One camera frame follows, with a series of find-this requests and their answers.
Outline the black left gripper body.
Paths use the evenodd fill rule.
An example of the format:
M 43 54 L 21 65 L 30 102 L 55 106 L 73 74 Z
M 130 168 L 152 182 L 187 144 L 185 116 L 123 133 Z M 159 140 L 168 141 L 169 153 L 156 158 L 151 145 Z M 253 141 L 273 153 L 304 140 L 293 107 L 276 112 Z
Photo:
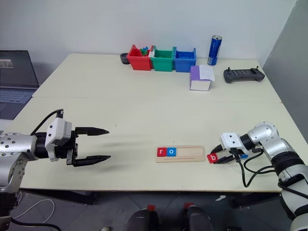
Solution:
M 57 158 L 66 159 L 67 165 L 77 166 L 77 149 L 78 144 L 76 143 L 76 138 L 78 135 L 73 130 L 71 131 L 71 137 L 63 145 L 58 145 L 55 147 L 55 155 Z

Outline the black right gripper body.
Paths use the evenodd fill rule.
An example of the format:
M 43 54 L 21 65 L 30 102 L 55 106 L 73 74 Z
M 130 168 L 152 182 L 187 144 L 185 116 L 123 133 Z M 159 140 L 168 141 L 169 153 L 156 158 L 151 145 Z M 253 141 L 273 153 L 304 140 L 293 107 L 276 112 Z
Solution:
M 240 149 L 236 149 L 236 148 L 231 148 L 230 149 L 230 154 L 234 157 L 235 161 L 240 161 L 240 157 L 241 157 L 241 150 Z

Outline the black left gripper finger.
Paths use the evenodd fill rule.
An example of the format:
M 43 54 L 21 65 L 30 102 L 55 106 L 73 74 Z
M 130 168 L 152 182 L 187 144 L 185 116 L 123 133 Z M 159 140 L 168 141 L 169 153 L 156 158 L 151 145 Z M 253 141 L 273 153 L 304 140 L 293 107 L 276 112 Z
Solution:
M 76 137 L 78 137 L 78 135 L 100 136 L 105 134 L 109 134 L 109 131 L 102 128 L 76 127 Z
M 110 155 L 95 155 L 95 156 L 87 156 L 83 159 L 74 159 L 73 160 L 73 166 L 74 167 L 81 167 L 81 166 L 89 166 L 94 165 L 99 162 L 105 161 L 109 159 Z

